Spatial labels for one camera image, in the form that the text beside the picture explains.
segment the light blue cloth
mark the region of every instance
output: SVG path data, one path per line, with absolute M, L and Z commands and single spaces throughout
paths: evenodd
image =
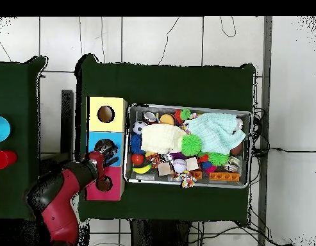
M 185 123 L 188 130 L 202 140 L 202 152 L 229 154 L 245 138 L 242 130 L 234 132 L 237 126 L 234 114 L 204 113 Z

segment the gray tray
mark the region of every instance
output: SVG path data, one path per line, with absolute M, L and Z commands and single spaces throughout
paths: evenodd
M 174 113 L 177 109 L 182 109 L 179 106 L 160 106 L 153 104 L 130 104 L 128 106 L 126 117 L 126 141 L 125 141 L 125 154 L 124 154 L 124 165 L 123 174 L 124 179 L 129 182 L 135 183 L 152 183 L 152 184 L 168 184 L 168 185 L 180 185 L 180 182 L 172 180 L 172 176 L 159 176 L 158 170 L 152 168 L 145 174 L 137 174 L 132 171 L 133 164 L 131 162 L 130 152 L 130 136 L 131 127 L 136 121 L 142 120 L 142 114 L 145 111 L 153 113 Z M 250 171 L 251 171 L 251 148 L 252 148 L 252 132 L 253 132 L 253 115 L 248 111 L 235 111 L 235 110 L 213 110 L 209 108 L 188 108 L 191 112 L 197 113 L 229 113 L 235 114 L 237 118 L 242 119 L 243 128 L 242 131 L 245 133 L 244 148 L 241 154 L 236 156 L 241 161 L 241 167 L 239 168 L 240 180 L 238 182 L 233 181 L 210 181 L 209 176 L 203 173 L 202 180 L 197 180 L 195 186 L 207 186 L 207 187 L 219 187 L 219 188 L 245 188 L 249 184 Z

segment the dark green table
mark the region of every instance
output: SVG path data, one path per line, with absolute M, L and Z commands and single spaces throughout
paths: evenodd
M 128 103 L 252 111 L 253 65 L 170 67 L 102 64 L 92 54 L 76 65 L 76 156 L 85 153 L 86 96 L 122 97 Z M 247 225 L 248 188 L 180 189 L 162 184 L 126 183 L 119 202 L 79 200 L 86 218 L 234 220 Z
M 24 202 L 24 192 L 38 176 L 37 78 L 46 58 L 34 57 L 26 63 L 0 62 L 0 116 L 12 128 L 0 142 L 0 150 L 15 151 L 18 160 L 0 170 L 0 218 L 32 219 Z

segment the yellow cube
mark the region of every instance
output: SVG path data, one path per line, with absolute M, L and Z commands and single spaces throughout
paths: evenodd
M 94 132 L 124 132 L 126 110 L 127 102 L 123 98 L 90 97 L 89 130 Z

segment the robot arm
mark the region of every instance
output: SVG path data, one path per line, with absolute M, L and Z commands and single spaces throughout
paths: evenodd
M 48 174 L 30 190 L 28 204 L 35 216 L 44 219 L 51 241 L 76 245 L 79 225 L 70 201 L 91 182 L 105 179 L 104 168 L 117 161 L 114 158 L 106 163 L 117 153 L 117 146 L 111 140 L 101 142 L 103 145 L 89 153 L 88 159 L 66 163 L 61 172 Z

